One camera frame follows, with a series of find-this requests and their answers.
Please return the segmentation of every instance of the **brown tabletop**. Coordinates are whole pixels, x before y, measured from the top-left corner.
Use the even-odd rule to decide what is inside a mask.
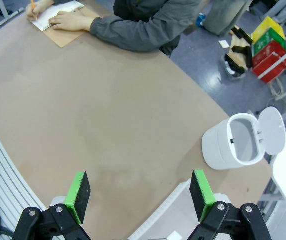
[[[89,34],[61,49],[24,15],[0,30],[0,140],[46,206],[87,171],[94,240],[128,237],[194,169],[236,207],[256,203],[266,161],[216,171],[203,159],[203,134],[227,117],[160,52]]]

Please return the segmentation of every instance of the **hand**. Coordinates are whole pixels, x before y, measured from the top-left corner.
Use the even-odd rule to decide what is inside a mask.
[[[66,31],[90,31],[94,18],[84,16],[79,9],[75,12],[60,11],[57,16],[49,20],[49,24],[53,25],[53,29],[61,29]]]
[[[54,0],[42,0],[36,2],[35,9],[33,10],[32,4],[26,7],[26,18],[27,20],[33,22],[37,20],[37,17],[42,14],[46,9],[54,4]]]

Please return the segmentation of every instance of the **green crate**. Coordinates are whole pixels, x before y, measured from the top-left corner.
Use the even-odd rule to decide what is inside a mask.
[[[279,43],[286,51],[286,41],[281,37],[273,28],[269,28],[266,33],[254,44],[253,46],[253,57],[258,54],[263,48],[265,48],[272,40]]]

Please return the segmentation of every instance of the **gray pants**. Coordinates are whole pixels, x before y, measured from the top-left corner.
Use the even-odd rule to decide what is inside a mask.
[[[251,3],[252,0],[215,0],[203,26],[217,36],[225,36]]]
[[[269,16],[281,24],[286,20],[286,0],[279,0],[263,17]]]

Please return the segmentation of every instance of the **white trash can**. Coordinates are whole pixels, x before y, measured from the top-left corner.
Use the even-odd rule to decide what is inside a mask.
[[[240,113],[209,129],[202,138],[206,163],[215,170],[241,168],[258,163],[265,152],[277,155],[285,147],[286,129],[274,107],[262,111],[257,120]]]

